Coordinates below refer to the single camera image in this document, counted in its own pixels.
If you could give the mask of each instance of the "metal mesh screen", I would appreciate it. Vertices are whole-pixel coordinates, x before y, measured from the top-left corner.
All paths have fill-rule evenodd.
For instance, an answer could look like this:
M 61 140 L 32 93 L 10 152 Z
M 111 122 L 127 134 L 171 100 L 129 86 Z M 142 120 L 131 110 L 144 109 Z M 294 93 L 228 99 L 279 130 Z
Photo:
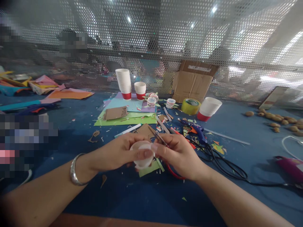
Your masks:
M 208 95 L 303 107 L 300 0 L 18 0 L 2 11 L 1 64 L 72 87 L 118 90 L 128 68 L 171 94 L 182 60 L 220 65 Z

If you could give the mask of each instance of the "bracelet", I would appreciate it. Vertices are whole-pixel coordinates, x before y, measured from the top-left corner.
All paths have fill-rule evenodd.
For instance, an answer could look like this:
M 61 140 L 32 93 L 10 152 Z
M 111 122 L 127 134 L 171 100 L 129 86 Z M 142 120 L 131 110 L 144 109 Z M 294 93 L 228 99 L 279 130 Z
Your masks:
M 84 186 L 84 185 L 87 185 L 87 184 L 89 183 L 89 181 L 86 182 L 86 183 L 81 183 L 81 182 L 77 179 L 77 177 L 76 177 L 76 170 L 75 170 L 76 161 L 77 161 L 78 157 L 81 156 L 81 155 L 83 155 L 83 154 L 85 154 L 85 153 L 80 153 L 80 154 L 78 154 L 78 155 L 73 159 L 72 164 L 71 164 L 71 166 L 70 166 L 70 178 L 71 178 L 71 181 L 72 181 L 72 183 L 73 183 L 74 185 L 77 185 L 77 186 Z

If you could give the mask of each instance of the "black power cord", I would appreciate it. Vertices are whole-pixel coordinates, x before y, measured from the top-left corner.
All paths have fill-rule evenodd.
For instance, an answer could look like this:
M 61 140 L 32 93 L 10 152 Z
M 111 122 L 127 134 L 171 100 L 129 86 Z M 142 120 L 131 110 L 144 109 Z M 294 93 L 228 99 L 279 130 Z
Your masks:
M 288 184 L 288 183 L 265 184 L 265 183 L 250 182 L 248 180 L 247 173 L 242 168 L 240 168 L 236 164 L 232 163 L 231 161 L 228 161 L 225 158 L 223 158 L 221 156 L 221 154 L 219 152 L 217 152 L 216 150 L 213 150 L 209 144 L 206 144 L 205 147 L 202 147 L 200 144 L 196 143 L 192 139 L 189 139 L 189 138 L 186 138 L 186 139 L 189 140 L 191 143 L 193 143 L 196 147 L 199 147 L 200 150 L 209 158 L 209 159 L 205 159 L 205 158 L 199 156 L 199 158 L 201 160 L 206 161 L 206 162 L 215 163 L 215 165 L 217 166 L 217 168 L 219 170 L 221 170 L 225 175 L 227 175 L 233 179 L 242 180 L 251 185 L 262 186 L 262 187 L 281 187 L 281 188 L 296 187 L 299 189 L 303 189 L 302 185 L 298 185 L 298 184 Z M 232 172 L 225 169 L 223 167 L 222 163 L 219 162 L 220 160 L 222 160 L 232 170 Z

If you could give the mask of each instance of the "scissors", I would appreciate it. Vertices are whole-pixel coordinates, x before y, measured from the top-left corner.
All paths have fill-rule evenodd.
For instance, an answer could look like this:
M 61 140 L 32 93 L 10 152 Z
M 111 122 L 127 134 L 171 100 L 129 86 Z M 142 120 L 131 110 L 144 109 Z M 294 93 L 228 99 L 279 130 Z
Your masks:
M 161 141 L 161 143 L 162 143 L 164 146 L 170 148 L 170 147 L 168 146 L 168 144 L 162 139 L 162 137 L 160 136 L 160 134 L 159 134 L 157 131 L 156 131 L 156 133 L 155 133 L 155 137 L 156 137 L 156 139 L 157 139 L 158 141 Z M 165 162 L 165 163 L 166 163 L 166 166 L 167 166 L 168 171 L 169 171 L 175 178 L 180 179 L 180 180 L 184 180 L 184 179 L 185 179 L 184 177 L 181 177 L 181 176 L 179 176 L 178 174 L 176 174 L 176 173 L 171 169 L 170 164 L 169 164 L 168 162 Z

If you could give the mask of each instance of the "tape roll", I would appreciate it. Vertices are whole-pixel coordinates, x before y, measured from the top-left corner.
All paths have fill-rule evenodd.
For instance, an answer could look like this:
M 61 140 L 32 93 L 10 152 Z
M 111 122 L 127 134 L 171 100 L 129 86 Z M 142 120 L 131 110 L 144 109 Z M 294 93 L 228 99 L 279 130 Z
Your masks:
M 201 103 L 198 100 L 192 98 L 186 98 L 183 100 L 181 110 L 188 115 L 195 115 L 200 107 Z

